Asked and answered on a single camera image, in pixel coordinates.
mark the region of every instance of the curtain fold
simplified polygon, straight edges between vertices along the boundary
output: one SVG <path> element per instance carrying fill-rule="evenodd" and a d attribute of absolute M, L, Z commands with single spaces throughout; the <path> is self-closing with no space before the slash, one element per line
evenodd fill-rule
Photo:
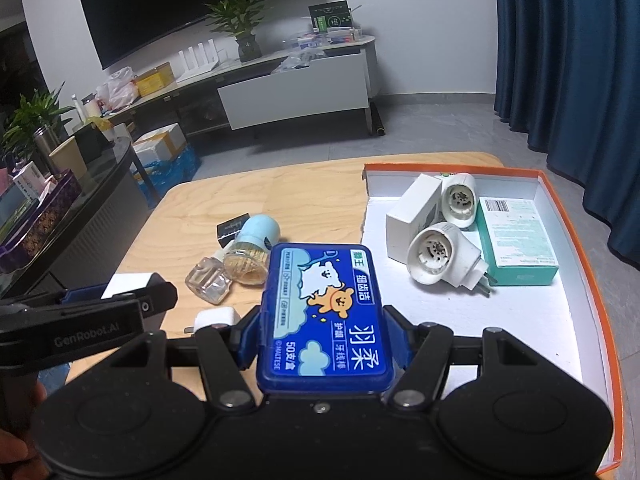
<path fill-rule="evenodd" d="M 495 111 L 640 266 L 640 0 L 497 0 Z"/>

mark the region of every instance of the cartoon white dog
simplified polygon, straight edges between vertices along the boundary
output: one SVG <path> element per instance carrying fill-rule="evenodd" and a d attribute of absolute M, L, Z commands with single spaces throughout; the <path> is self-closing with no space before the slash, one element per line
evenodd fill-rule
<path fill-rule="evenodd" d="M 337 288 L 342 286 L 338 271 L 334 269 L 334 264 L 331 262 L 325 262 L 324 265 L 316 262 L 307 270 L 302 271 L 300 299 L 311 298 L 313 295 L 324 296 L 328 286 Z"/>

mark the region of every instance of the barcode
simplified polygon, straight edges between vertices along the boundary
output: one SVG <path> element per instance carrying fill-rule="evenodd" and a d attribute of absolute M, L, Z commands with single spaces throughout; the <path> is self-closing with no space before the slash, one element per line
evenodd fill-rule
<path fill-rule="evenodd" d="M 509 207 L 507 206 L 506 200 L 485 200 L 486 210 L 487 211 L 503 211 L 505 213 L 509 212 Z"/>

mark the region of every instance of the white plastic bag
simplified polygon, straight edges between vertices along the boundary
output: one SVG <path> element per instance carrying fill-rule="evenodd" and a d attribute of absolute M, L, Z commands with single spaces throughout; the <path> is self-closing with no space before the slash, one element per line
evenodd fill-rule
<path fill-rule="evenodd" d="M 276 74 L 309 66 L 314 59 L 320 59 L 321 57 L 326 57 L 326 53 L 321 48 L 295 50 L 271 73 Z"/>
<path fill-rule="evenodd" d="M 133 69 L 130 66 L 124 67 L 98 86 L 95 94 L 109 110 L 118 110 L 130 105 L 140 95 L 133 78 Z"/>

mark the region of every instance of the blue dental floss box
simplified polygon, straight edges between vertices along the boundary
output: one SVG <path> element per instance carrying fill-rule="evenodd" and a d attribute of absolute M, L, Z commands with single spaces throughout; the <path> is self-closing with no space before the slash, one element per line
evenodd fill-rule
<path fill-rule="evenodd" d="M 383 392 L 393 378 L 370 251 L 277 244 L 260 311 L 260 389 L 362 394 Z"/>

